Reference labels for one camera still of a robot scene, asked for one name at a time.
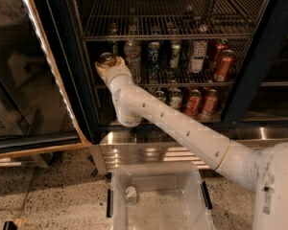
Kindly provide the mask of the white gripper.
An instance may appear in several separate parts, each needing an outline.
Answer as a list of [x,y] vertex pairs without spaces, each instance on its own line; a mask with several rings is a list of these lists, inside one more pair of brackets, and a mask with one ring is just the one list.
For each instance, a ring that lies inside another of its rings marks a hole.
[[95,63],[95,68],[100,78],[105,81],[108,88],[120,88],[124,85],[132,83],[132,75],[126,66],[125,60],[116,57],[118,65],[108,68],[106,64]]

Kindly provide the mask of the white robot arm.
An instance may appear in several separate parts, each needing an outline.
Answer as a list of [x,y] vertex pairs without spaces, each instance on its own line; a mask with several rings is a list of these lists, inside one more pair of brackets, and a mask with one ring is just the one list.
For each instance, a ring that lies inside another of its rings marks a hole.
[[251,149],[163,103],[132,81],[125,60],[103,53],[95,62],[111,93],[119,123],[143,119],[161,128],[206,165],[255,193],[252,230],[288,230],[288,142]]

